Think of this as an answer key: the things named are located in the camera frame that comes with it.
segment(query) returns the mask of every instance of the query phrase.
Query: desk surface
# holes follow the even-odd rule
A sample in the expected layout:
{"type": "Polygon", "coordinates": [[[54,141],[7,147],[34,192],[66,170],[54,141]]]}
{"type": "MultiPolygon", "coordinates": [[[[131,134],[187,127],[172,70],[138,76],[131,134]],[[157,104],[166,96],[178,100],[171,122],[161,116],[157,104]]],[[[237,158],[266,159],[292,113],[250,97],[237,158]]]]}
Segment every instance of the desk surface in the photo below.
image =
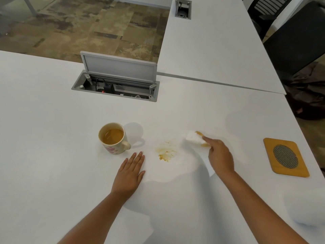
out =
{"type": "Polygon", "coordinates": [[[172,2],[158,74],[285,94],[242,0],[191,1],[191,20],[172,2]]]}
{"type": "Polygon", "coordinates": [[[2,51],[0,61],[1,243],[59,241],[135,151],[146,155],[146,174],[106,243],[256,243],[223,183],[182,142],[188,130],[224,140],[262,199],[309,243],[323,243],[324,228],[296,224],[283,204],[287,190],[325,184],[284,95],[158,76],[158,101],[148,102],[71,90],[79,63],[2,51]],[[131,150],[102,147],[98,131],[109,122],[124,125],[131,150]],[[296,142],[310,177],[275,174],[265,137],[296,142]],[[155,151],[166,141],[178,152],[169,163],[155,151]]]}

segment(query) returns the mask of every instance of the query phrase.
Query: table leg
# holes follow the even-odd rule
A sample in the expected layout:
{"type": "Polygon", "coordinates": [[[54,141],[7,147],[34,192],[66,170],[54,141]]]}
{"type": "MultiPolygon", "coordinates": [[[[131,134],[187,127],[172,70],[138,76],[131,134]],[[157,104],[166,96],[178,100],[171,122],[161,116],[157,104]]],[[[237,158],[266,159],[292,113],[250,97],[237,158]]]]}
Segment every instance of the table leg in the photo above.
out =
{"type": "Polygon", "coordinates": [[[31,11],[31,13],[32,13],[33,15],[37,15],[37,12],[35,11],[34,7],[33,7],[32,4],[30,3],[30,1],[29,1],[29,0],[24,0],[24,1],[25,1],[25,3],[27,4],[27,6],[28,6],[29,10],[31,11]]]}

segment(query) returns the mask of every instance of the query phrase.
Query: coaster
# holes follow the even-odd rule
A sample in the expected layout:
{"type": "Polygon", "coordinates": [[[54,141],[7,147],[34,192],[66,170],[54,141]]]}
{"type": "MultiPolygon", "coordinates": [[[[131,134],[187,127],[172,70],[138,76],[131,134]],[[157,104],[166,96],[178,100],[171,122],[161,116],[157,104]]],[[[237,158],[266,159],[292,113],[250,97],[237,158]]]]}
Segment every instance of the coaster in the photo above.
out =
{"type": "Polygon", "coordinates": [[[263,139],[272,170],[277,174],[309,177],[306,164],[295,142],[263,139]]]}

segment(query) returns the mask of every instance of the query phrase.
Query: brown liquid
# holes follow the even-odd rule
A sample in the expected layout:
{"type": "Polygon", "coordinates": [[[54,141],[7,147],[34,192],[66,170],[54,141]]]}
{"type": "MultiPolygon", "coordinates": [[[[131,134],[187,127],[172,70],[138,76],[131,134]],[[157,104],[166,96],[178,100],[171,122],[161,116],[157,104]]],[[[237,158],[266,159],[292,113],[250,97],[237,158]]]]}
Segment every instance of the brown liquid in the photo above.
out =
{"type": "Polygon", "coordinates": [[[111,129],[108,131],[104,138],[103,142],[108,145],[114,145],[118,142],[120,142],[123,139],[124,133],[120,129],[111,129]]]}

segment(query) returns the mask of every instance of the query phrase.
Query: ceramic mug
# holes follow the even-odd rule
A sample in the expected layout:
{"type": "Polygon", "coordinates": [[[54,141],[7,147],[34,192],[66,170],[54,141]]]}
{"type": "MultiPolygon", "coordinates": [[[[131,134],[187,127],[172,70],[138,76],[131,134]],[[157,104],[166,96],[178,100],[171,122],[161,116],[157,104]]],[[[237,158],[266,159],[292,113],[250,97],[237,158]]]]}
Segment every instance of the ceramic mug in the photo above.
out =
{"type": "Polygon", "coordinates": [[[129,150],[131,148],[130,143],[128,143],[127,138],[126,138],[126,133],[124,130],[124,127],[116,122],[111,122],[106,124],[100,129],[100,132],[98,133],[98,138],[102,142],[103,146],[105,147],[106,150],[108,150],[111,154],[118,155],[121,154],[122,152],[129,150]],[[123,138],[117,142],[116,144],[113,145],[108,145],[103,142],[105,134],[112,129],[119,129],[123,131],[123,138]]]}

